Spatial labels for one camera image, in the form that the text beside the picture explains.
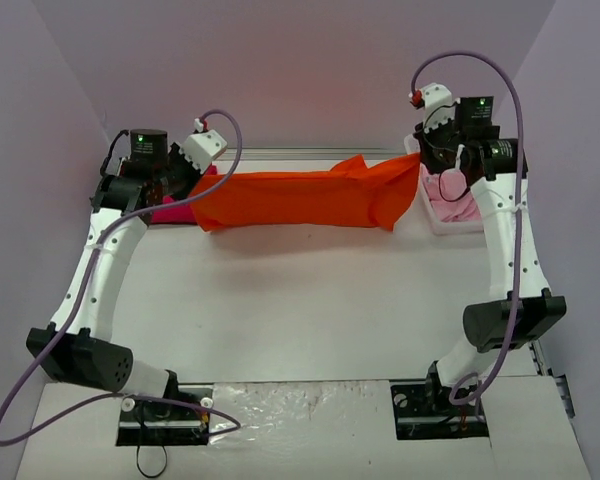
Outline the orange t-shirt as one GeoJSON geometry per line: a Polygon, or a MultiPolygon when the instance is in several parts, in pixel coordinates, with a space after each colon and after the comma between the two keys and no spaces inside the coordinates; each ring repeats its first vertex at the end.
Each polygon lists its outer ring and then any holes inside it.
{"type": "Polygon", "coordinates": [[[329,170],[235,173],[190,209],[205,231],[255,225],[325,225],[392,231],[412,205],[420,159],[369,166],[359,154],[329,170]]]}

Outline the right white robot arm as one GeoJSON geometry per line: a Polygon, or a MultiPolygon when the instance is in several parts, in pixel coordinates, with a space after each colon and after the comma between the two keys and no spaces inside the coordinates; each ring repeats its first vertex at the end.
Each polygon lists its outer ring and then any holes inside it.
{"type": "Polygon", "coordinates": [[[414,131],[421,162],[431,174],[463,175],[480,213],[490,267],[488,301],[465,307],[461,339],[432,365],[423,389],[426,406],[445,413],[480,398],[507,354],[538,340],[567,307],[537,255],[523,137],[501,137],[490,96],[456,98],[433,83],[411,101],[424,112],[414,131]]]}

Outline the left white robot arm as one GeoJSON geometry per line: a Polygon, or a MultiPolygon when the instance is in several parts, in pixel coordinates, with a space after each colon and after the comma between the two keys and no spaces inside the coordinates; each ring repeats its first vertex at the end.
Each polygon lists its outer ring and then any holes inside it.
{"type": "Polygon", "coordinates": [[[91,198],[87,240],[70,287],[49,325],[30,330],[26,346],[54,381],[145,397],[159,418],[181,406],[174,373],[112,343],[113,316],[133,252],[165,197],[183,199],[200,172],[163,130],[127,133],[131,155],[117,174],[103,174],[91,198]]]}

